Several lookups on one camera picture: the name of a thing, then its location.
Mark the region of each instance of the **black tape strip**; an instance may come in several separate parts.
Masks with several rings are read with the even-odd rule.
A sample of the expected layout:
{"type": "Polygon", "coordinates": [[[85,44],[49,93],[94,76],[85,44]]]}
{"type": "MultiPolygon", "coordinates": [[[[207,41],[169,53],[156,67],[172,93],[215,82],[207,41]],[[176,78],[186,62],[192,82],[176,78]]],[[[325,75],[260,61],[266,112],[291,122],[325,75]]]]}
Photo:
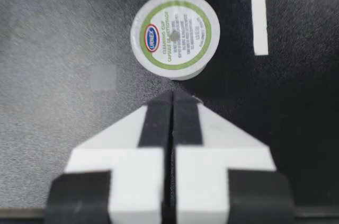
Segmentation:
{"type": "Polygon", "coordinates": [[[287,179],[277,172],[229,170],[228,224],[293,223],[287,179]]]}
{"type": "Polygon", "coordinates": [[[172,96],[173,93],[167,91],[147,103],[146,117],[138,147],[164,147],[165,150],[168,148],[172,96]]]}
{"type": "Polygon", "coordinates": [[[174,145],[202,145],[202,135],[197,104],[188,93],[174,92],[173,139],[174,145]]]}
{"type": "Polygon", "coordinates": [[[45,224],[110,224],[111,172],[64,174],[51,186],[45,224]]]}

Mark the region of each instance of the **white tape strip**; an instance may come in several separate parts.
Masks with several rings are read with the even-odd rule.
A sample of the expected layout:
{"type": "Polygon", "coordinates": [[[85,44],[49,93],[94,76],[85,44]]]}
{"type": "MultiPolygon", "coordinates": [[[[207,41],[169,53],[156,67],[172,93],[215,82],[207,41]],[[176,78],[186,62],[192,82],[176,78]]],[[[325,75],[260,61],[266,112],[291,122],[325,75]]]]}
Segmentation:
{"type": "Polygon", "coordinates": [[[252,21],[254,53],[256,56],[268,55],[266,0],[252,0],[252,21]]]}

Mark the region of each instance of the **gray surface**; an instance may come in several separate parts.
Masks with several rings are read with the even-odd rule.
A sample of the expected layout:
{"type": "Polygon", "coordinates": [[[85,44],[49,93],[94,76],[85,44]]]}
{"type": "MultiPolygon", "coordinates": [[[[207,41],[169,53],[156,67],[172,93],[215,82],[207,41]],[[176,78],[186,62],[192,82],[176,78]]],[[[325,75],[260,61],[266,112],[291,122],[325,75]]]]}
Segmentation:
{"type": "Polygon", "coordinates": [[[42,207],[75,145],[176,87],[268,144],[297,205],[339,205],[339,0],[266,0],[264,57],[251,0],[206,0],[219,46],[180,83],[132,55],[146,1],[0,0],[0,207],[42,207]]]}
{"type": "Polygon", "coordinates": [[[44,206],[74,146],[175,87],[143,70],[126,45],[138,8],[0,0],[0,207],[44,206]],[[117,68],[114,84],[114,74],[98,75],[102,66],[117,68]]]}

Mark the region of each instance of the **green ring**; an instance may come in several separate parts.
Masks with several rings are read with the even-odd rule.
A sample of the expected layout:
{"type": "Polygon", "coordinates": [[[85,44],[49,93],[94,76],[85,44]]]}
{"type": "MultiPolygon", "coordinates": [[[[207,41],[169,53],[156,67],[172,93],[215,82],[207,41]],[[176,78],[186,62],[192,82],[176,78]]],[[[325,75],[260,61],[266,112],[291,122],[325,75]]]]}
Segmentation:
{"type": "Polygon", "coordinates": [[[201,8],[197,7],[196,5],[185,2],[185,1],[170,1],[167,3],[163,3],[155,7],[145,18],[144,22],[142,23],[141,29],[140,29],[140,46],[141,49],[146,56],[146,58],[154,65],[157,67],[163,68],[163,69],[170,69],[170,70],[177,70],[177,69],[184,69],[187,68],[193,64],[195,64],[197,61],[199,61],[203,55],[206,53],[209,45],[211,42],[211,24],[210,21],[208,20],[206,14],[204,11],[202,11],[201,8]],[[155,14],[157,14],[159,11],[163,10],[164,8],[170,7],[170,6],[184,6],[187,8],[190,8],[194,10],[203,20],[205,24],[205,29],[206,29],[206,39],[203,47],[201,48],[200,52],[191,60],[183,63],[183,64],[177,64],[177,65],[170,65],[170,64],[164,64],[158,60],[156,60],[153,56],[152,53],[149,52],[146,48],[146,44],[144,41],[144,35],[145,35],[145,29],[146,27],[150,24],[150,20],[153,18],[155,14]]]}

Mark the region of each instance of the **gray square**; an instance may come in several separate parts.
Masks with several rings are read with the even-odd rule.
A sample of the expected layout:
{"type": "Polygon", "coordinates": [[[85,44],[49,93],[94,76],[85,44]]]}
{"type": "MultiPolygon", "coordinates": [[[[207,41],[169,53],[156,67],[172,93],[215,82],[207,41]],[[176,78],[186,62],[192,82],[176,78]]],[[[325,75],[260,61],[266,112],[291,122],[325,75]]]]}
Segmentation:
{"type": "Polygon", "coordinates": [[[94,91],[115,89],[117,85],[117,67],[111,65],[95,65],[90,69],[91,88],[94,91]]]}

